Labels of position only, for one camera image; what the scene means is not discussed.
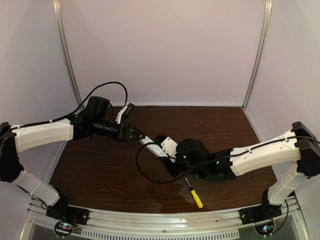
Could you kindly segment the white remote control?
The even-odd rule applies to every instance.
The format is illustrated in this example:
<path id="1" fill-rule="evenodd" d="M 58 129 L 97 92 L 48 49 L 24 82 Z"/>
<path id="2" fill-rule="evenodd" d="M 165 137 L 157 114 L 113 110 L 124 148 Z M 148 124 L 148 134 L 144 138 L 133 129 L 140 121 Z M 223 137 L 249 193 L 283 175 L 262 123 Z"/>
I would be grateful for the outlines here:
<path id="1" fill-rule="evenodd" d="M 146 136 L 143 139 L 140 139 L 139 142 L 142 145 L 151 143 L 149 145 L 146 146 L 146 148 L 153 153 L 156 157 L 158 158 L 166 158 L 168 155 L 162 150 L 162 148 L 156 144 L 151 138 L 149 138 L 148 136 Z"/>

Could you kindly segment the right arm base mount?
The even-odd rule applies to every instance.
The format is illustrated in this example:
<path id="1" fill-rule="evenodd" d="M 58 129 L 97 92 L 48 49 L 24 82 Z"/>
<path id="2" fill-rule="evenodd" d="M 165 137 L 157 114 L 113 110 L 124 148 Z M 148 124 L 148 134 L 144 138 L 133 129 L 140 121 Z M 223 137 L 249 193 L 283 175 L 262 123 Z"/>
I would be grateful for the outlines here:
<path id="1" fill-rule="evenodd" d="M 241 223 L 243 225 L 270 220 L 282 215 L 279 205 L 257 205 L 242 208 L 239 211 Z"/>

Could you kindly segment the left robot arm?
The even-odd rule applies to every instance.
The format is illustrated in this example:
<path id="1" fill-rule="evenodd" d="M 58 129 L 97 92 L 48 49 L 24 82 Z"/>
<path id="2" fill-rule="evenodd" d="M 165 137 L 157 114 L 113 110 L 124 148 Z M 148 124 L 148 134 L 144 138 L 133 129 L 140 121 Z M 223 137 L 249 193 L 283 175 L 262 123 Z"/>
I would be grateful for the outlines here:
<path id="1" fill-rule="evenodd" d="M 108 99 L 91 96 L 80 113 L 72 113 L 60 120 L 26 125 L 3 122 L 0 125 L 0 180 L 17 185 L 47 206 L 58 205 L 62 194 L 24 167 L 19 155 L 94 135 L 126 143 L 145 138 L 141 130 L 124 121 L 134 110 L 133 104 L 124 106 L 115 120 L 106 119 L 109 105 Z"/>

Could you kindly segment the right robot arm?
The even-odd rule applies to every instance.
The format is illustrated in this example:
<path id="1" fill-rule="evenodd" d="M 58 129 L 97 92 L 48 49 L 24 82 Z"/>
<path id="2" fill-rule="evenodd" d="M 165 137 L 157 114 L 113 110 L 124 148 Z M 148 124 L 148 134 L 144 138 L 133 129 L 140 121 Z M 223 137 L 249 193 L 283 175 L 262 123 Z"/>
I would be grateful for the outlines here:
<path id="1" fill-rule="evenodd" d="M 160 145 L 159 159 L 174 178 L 186 173 L 209 182 L 225 182 L 279 163 L 289 163 L 280 179 L 266 190 L 262 202 L 271 208 L 306 179 L 320 174 L 320 141 L 300 121 L 292 129 L 258 144 L 209 152 L 203 142 L 187 138 L 176 143 L 167 137 Z"/>

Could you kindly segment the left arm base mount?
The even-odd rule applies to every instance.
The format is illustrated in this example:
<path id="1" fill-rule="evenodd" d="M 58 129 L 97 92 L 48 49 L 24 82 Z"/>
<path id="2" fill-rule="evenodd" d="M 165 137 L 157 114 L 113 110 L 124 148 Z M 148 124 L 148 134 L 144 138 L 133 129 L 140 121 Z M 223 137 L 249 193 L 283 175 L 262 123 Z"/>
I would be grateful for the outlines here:
<path id="1" fill-rule="evenodd" d="M 69 224 L 86 226 L 90 211 L 85 208 L 74 207 L 66 204 L 49 206 L 46 216 L 61 220 Z"/>

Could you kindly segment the yellow handled screwdriver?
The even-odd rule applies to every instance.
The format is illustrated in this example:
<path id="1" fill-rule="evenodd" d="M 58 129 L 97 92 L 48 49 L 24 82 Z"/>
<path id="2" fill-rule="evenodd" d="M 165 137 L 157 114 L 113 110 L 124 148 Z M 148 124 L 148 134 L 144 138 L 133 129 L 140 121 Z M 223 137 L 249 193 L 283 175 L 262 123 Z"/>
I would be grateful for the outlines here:
<path id="1" fill-rule="evenodd" d="M 204 207 L 199 195 L 197 194 L 196 190 L 192 187 L 192 185 L 190 184 L 189 180 L 187 178 L 184 179 L 186 184 L 188 185 L 189 188 L 189 192 L 195 202 L 195 204 L 197 205 L 197 207 L 199 209 L 202 209 Z"/>

